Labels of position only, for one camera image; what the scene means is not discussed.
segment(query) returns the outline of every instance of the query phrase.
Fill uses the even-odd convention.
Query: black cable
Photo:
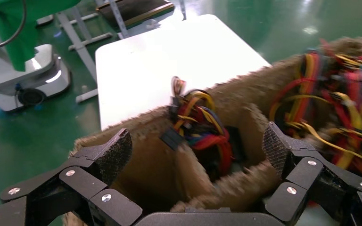
[[[16,92],[15,92],[15,103],[16,103],[16,108],[18,108],[17,96],[18,96],[18,90],[16,90]]]
[[[10,37],[6,41],[0,43],[0,47],[6,46],[7,44],[11,43],[19,35],[19,33],[22,31],[22,29],[24,28],[25,21],[26,21],[26,18],[27,18],[27,7],[26,7],[26,4],[25,4],[25,0],[21,0],[21,1],[22,1],[22,4],[23,4],[23,18],[21,19],[20,26],[17,29],[17,31],[12,35],[12,37]]]

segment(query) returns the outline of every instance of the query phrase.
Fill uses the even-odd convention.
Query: green fabric
[[[24,62],[34,57],[37,44],[36,20],[75,6],[80,0],[26,0],[27,20],[23,30],[6,45],[13,67],[25,71]],[[23,15],[21,0],[0,0],[0,38],[10,38],[20,25]]]

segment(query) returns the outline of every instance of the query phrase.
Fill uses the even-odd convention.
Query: red wire
[[[301,78],[301,79],[296,79],[296,80],[293,80],[292,82],[290,82],[288,85],[286,85],[284,87],[284,89],[281,90],[281,92],[276,96],[276,98],[274,99],[272,105],[276,104],[277,102],[279,102],[281,100],[281,98],[283,98],[286,93],[288,91],[290,91],[291,89],[293,89],[295,86],[299,85],[300,83],[302,82],[313,82],[313,81],[316,81],[315,79],[308,79],[308,78]]]
[[[311,79],[316,79],[317,70],[318,70],[318,61],[319,61],[318,58],[319,58],[319,56],[317,54],[312,54],[312,55],[313,55],[313,61],[314,61],[315,67],[314,67],[313,72],[311,74]],[[303,93],[303,94],[311,94],[313,92],[314,85],[315,85],[314,83],[309,84],[308,88],[306,90],[306,93]],[[299,122],[301,120],[301,118],[303,117],[304,111],[307,109],[308,104],[309,104],[308,99],[303,99],[302,100],[293,121]]]
[[[223,176],[228,174],[228,169],[230,168],[232,162],[232,150],[231,145],[228,142],[229,138],[230,134],[226,129],[224,129],[224,136],[210,134],[193,146],[193,149],[195,150],[203,150],[213,145],[218,145],[219,152],[221,152],[222,155],[219,168],[220,174]]]
[[[360,83],[354,82],[355,80],[361,81],[361,75],[355,72],[346,73],[346,78],[348,79],[348,96],[358,104],[360,96]]]

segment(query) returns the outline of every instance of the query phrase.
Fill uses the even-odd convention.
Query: black connector
[[[182,137],[175,129],[169,128],[161,136],[160,139],[167,144],[171,149],[176,150],[178,146],[184,141]]]
[[[180,100],[177,97],[173,97],[173,103],[168,106],[169,108],[169,117],[173,124],[178,120],[178,109],[180,108]]]

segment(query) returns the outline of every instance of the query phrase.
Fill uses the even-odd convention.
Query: table leg
[[[87,26],[85,25],[85,22],[83,21],[83,19],[81,17],[81,14],[80,14],[80,11],[78,10],[78,8],[75,6],[75,7],[72,7],[70,10],[71,10],[73,16],[75,17],[75,20],[76,20],[78,26],[80,27],[82,35],[85,38],[85,40],[82,41],[83,45],[86,46],[88,44],[91,44],[91,43],[94,43],[94,42],[97,42],[97,41],[100,41],[103,39],[108,39],[113,36],[112,33],[108,32],[108,33],[105,33],[102,35],[98,35],[96,37],[92,37],[90,32],[88,31]],[[69,50],[74,50],[74,49],[75,49],[74,45],[69,46]]]
[[[185,0],[180,0],[180,8],[181,8],[182,15],[184,16],[183,20],[186,20],[187,19],[187,13],[186,13],[186,10],[185,10]]]
[[[60,23],[63,26],[63,29],[66,31],[68,37],[70,38],[71,42],[75,46],[75,50],[77,51],[78,55],[80,56],[82,62],[87,67],[88,71],[91,73],[92,78],[96,82],[96,66],[95,62],[93,61],[92,57],[87,51],[87,48],[80,40],[80,37],[78,37],[77,33],[75,32],[73,26],[70,24],[68,18],[63,12],[56,13],[56,17],[60,21]],[[86,100],[88,98],[91,98],[93,96],[96,96],[98,94],[98,90],[90,91],[86,94],[80,95],[76,98],[76,102],[79,103],[83,100]]]
[[[119,26],[119,28],[121,30],[121,35],[119,35],[119,37],[121,39],[128,38],[129,35],[128,35],[128,32],[127,32],[127,28],[125,27],[123,18],[121,17],[121,14],[120,14],[120,11],[118,10],[116,2],[114,0],[109,0],[109,4],[110,4],[110,7],[111,7],[111,9],[113,11],[113,14],[115,15],[117,24],[118,24],[118,26]]]

